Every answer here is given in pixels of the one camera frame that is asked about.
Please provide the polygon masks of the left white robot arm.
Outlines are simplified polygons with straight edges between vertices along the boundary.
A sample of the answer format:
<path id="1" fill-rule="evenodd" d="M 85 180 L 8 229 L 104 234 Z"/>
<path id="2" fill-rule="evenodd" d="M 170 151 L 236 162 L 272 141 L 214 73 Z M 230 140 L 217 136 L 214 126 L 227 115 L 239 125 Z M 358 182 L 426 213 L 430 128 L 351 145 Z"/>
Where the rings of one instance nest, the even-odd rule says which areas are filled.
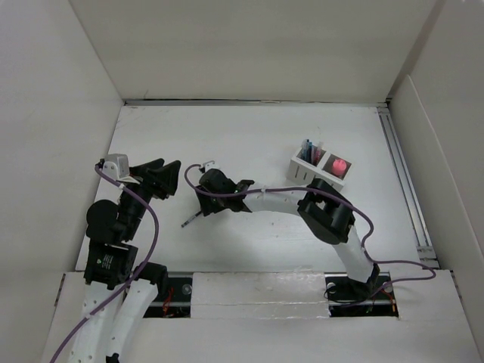
<path id="1" fill-rule="evenodd" d="M 160 222 L 150 201 L 175 194 L 181 165 L 178 160 L 156 159 L 130 166 L 125 154 L 110 154 L 95 165 L 96 173 L 121 194 L 117 202 L 98 200 L 88 208 L 82 319 L 52 361 L 68 343 L 72 343 L 69 362 L 123 361 L 150 304 L 172 295 L 166 266 L 150 261 L 157 241 L 152 241 L 140 263 L 135 261 L 138 249 L 131 242 L 146 213 L 154 221 L 154 238 L 159 237 Z"/>

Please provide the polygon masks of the pink capped small bottle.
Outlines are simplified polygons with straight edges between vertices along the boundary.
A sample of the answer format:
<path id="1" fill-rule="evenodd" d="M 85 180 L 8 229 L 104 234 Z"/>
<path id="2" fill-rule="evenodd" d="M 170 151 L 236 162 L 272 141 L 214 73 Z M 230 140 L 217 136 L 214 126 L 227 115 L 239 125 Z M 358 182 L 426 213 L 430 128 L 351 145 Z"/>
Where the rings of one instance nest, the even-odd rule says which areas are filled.
<path id="1" fill-rule="evenodd" d="M 343 159 L 335 159 L 331 166 L 331 173 L 338 178 L 342 178 L 347 170 L 347 163 Z"/>

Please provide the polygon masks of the blue pen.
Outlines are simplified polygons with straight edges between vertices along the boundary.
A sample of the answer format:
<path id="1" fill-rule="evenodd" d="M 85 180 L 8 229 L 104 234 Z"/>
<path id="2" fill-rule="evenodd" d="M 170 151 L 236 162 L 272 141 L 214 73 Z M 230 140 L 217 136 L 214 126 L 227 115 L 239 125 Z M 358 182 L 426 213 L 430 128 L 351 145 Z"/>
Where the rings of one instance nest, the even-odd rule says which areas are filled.
<path id="1" fill-rule="evenodd" d="M 315 162 L 317 147 L 312 142 L 309 142 L 309 162 L 313 165 Z"/>
<path id="2" fill-rule="evenodd" d="M 302 143 L 300 158 L 307 163 L 312 161 L 312 142 L 309 139 Z"/>

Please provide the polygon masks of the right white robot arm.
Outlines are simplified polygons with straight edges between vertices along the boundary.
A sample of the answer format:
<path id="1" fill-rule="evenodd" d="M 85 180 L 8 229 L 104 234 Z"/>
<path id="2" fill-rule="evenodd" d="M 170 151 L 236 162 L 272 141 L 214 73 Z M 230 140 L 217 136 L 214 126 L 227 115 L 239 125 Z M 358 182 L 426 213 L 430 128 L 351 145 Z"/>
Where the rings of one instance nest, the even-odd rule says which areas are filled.
<path id="1" fill-rule="evenodd" d="M 368 299 L 377 289 L 380 268 L 365 253 L 355 227 L 355 208 L 325 180 L 307 186 L 265 187 L 253 180 L 238 183 L 217 168 L 201 166 L 194 187 L 204 216 L 233 213 L 283 213 L 301 218 L 316 239 L 331 245 L 343 263 L 347 278 L 343 292 L 348 300 Z"/>

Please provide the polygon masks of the pink pen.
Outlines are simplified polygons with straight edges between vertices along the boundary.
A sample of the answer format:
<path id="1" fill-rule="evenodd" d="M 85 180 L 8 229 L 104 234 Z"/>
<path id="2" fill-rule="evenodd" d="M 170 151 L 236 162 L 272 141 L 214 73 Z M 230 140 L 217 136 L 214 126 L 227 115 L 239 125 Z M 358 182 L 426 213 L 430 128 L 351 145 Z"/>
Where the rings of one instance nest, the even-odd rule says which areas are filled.
<path id="1" fill-rule="evenodd" d="M 324 156 L 324 143 L 322 141 L 319 141 L 315 152 L 315 162 L 319 163 L 319 161 L 323 156 Z"/>

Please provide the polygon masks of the black pen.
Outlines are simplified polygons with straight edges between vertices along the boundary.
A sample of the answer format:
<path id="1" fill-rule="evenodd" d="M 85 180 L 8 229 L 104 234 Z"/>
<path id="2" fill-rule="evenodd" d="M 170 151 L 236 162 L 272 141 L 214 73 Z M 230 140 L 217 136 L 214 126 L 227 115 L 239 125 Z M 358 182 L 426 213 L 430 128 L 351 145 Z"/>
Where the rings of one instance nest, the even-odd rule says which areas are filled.
<path id="1" fill-rule="evenodd" d="M 187 225 L 189 225 L 190 223 L 192 223 L 197 217 L 199 217 L 200 215 L 202 214 L 202 212 L 198 212 L 198 213 L 195 213 L 193 214 L 191 217 L 189 217 L 186 221 L 184 221 L 182 224 L 181 224 L 181 228 L 185 228 Z"/>

